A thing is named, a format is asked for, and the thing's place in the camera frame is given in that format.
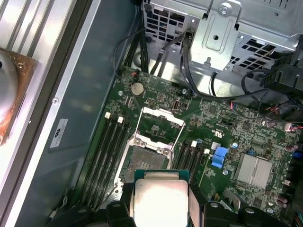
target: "chip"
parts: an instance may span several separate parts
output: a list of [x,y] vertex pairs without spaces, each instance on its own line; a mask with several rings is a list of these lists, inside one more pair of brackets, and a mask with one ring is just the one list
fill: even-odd
[[161,154],[140,147],[134,147],[127,173],[124,176],[126,182],[134,182],[136,169],[166,169],[168,159]]
[[262,206],[262,200],[259,198],[255,198],[254,200],[254,207],[260,208]]
[[208,112],[211,114],[216,114],[218,107],[216,107],[215,105],[211,105],[208,109]]
[[242,126],[242,129],[243,130],[246,130],[246,131],[249,131],[250,130],[250,127],[251,127],[251,123],[249,122],[244,122],[243,126]]

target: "blue latch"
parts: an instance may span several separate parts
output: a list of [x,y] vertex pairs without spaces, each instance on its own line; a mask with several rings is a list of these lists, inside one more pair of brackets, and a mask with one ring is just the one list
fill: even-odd
[[218,167],[221,169],[223,167],[223,162],[228,153],[227,148],[217,147],[216,151],[214,152],[214,156],[212,159],[212,166]]

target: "green circuit board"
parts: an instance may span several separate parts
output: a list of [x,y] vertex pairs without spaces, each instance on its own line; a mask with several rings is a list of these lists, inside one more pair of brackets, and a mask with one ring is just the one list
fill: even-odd
[[[245,120],[231,110],[229,102],[203,100],[191,95],[189,91],[186,94],[182,93],[184,87],[170,81],[142,72],[138,72],[138,75],[134,77],[133,72],[133,69],[123,67],[120,70],[122,80],[117,79],[113,84],[76,187],[76,201],[84,193],[83,188],[85,182],[88,181],[86,178],[92,168],[92,159],[95,156],[100,137],[104,133],[106,113],[123,117],[128,124],[125,138],[118,141],[121,144],[119,149],[123,152],[128,140],[136,132],[142,108],[148,107],[152,110],[169,111],[176,119],[185,122],[179,135],[181,127],[176,124],[161,117],[141,116],[137,130],[140,135],[166,144],[173,144],[178,139],[174,147],[174,157],[178,155],[184,140],[202,141],[204,151],[208,152],[203,154],[195,181],[205,197],[209,200],[220,201],[224,191],[229,190],[241,196],[249,206],[256,206],[264,211],[272,208],[273,215],[279,217],[281,208],[275,203],[275,198],[281,193],[292,158],[291,153],[285,150],[285,146],[296,143],[300,132],[285,132],[283,124],[266,126],[262,120]],[[139,96],[132,94],[131,86],[134,83],[144,86],[143,94]],[[245,117],[257,116],[256,111],[242,106],[237,106],[237,112]],[[238,143],[238,148],[231,148],[231,144],[234,142]],[[223,168],[211,165],[215,145],[229,149]],[[124,160],[120,174],[122,180],[131,161],[131,152],[133,152],[132,149]],[[248,154],[248,152],[251,156],[262,158],[272,165],[265,189],[235,180],[241,155]],[[163,166],[167,166],[167,160],[163,160],[163,164]],[[111,177],[114,177],[117,166],[113,166],[113,168]]]

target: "chipset heatsink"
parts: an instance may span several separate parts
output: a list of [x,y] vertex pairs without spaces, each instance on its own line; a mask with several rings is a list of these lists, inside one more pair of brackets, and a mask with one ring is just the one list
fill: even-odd
[[241,154],[234,179],[265,189],[272,164],[258,157]]

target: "cable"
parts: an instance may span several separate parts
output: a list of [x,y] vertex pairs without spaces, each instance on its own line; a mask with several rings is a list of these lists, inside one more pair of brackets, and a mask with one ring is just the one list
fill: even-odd
[[210,89],[212,91],[213,96],[215,96],[215,97],[217,97],[216,93],[214,92],[214,79],[216,78],[216,76],[217,76],[217,73],[215,72],[210,80]]
[[260,102],[259,102],[259,107],[258,107],[258,114],[262,117],[262,118],[264,118],[266,121],[268,121],[268,122],[274,122],[274,123],[293,123],[293,124],[300,124],[300,123],[303,123],[303,122],[289,122],[289,121],[279,121],[279,120],[275,120],[275,119],[272,119],[272,118],[269,118],[269,117],[267,117],[267,116],[263,116],[262,115],[262,112],[261,112],[261,106],[262,106],[262,103],[263,103],[263,101],[264,101],[264,99],[265,99],[265,96],[268,94],[268,92],[266,92],[263,96],[262,96],[262,98],[260,99]]
[[234,109],[236,106],[237,106],[236,103],[231,102],[231,110],[232,110],[236,115],[238,115],[238,116],[241,117],[241,118],[244,118],[245,120],[261,120],[261,119],[263,119],[263,117],[259,117],[259,114],[258,114],[256,117],[245,117],[245,116],[239,114],[239,113]]
[[155,71],[157,70],[157,67],[159,66],[161,60],[162,60],[162,57],[164,55],[164,52],[166,51],[166,49],[171,46],[171,45],[174,45],[178,42],[180,42],[181,40],[183,40],[183,38],[185,37],[185,32],[183,32],[180,36],[178,36],[177,38],[173,39],[172,41],[170,41],[169,43],[165,44],[163,47],[162,47],[162,52],[160,52],[158,54],[158,57],[157,57],[157,60],[156,60],[156,63],[154,64],[153,68],[151,69],[151,74],[153,75],[155,73]]
[[191,87],[191,85],[189,84],[188,80],[186,79],[184,73],[183,73],[182,66],[183,66],[183,57],[181,56],[181,58],[180,58],[180,66],[179,66],[180,75],[181,75],[182,79],[184,80],[184,82],[186,83],[186,85],[187,85],[191,90],[193,90],[192,87]]
[[114,69],[114,74],[115,74],[116,78],[121,79],[121,76],[120,76],[120,75],[117,73],[117,71],[116,71],[116,56],[117,56],[117,52],[118,52],[119,46],[120,46],[121,43],[123,43],[125,40],[127,40],[127,39],[133,37],[134,35],[139,34],[139,33],[143,32],[143,31],[145,31],[145,28],[142,28],[142,29],[140,29],[139,31],[136,31],[136,32],[130,34],[129,36],[123,38],[122,40],[120,40],[120,41],[117,43],[117,45],[116,45],[116,47],[115,47],[115,50],[114,50],[114,56],[113,56],[113,69]]
[[184,69],[185,69],[185,76],[188,79],[188,82],[190,83],[191,87],[193,88],[193,91],[201,98],[204,98],[206,100],[214,100],[214,101],[224,101],[224,100],[236,100],[239,98],[244,98],[244,97],[248,97],[251,96],[253,94],[259,93],[261,91],[265,91],[265,89],[259,90],[259,91],[255,91],[255,92],[251,92],[249,94],[244,94],[244,95],[240,95],[240,96],[231,96],[231,97],[214,97],[214,96],[210,96],[207,95],[205,93],[201,93],[198,88],[196,87],[193,78],[191,76],[190,73],[190,69],[189,69],[189,64],[188,64],[188,56],[189,56],[189,38],[186,36],[183,40],[183,60],[184,60]]
[[[247,87],[246,87],[245,79],[248,77],[249,74],[254,74],[254,73],[256,73],[256,72],[268,73],[269,70],[259,70],[259,69],[257,69],[257,70],[253,70],[253,71],[250,71],[250,72],[246,73],[245,76],[244,76],[244,77],[242,78],[242,80],[241,80],[241,88],[242,88],[242,90],[244,91],[245,94],[249,94],[249,93],[250,93],[250,91],[249,91],[249,90],[247,89]],[[251,97],[252,97],[257,103],[259,103],[259,100],[258,100],[257,97],[255,97],[254,95],[252,95]]]
[[[144,17],[142,13],[141,13],[141,27],[144,28]],[[145,32],[142,32],[140,35],[140,54],[141,54],[141,71],[148,73],[148,53],[147,53]]]
[[293,104],[298,109],[303,110],[303,104],[299,100],[295,99],[290,94],[287,95],[287,98],[291,102],[291,104]]

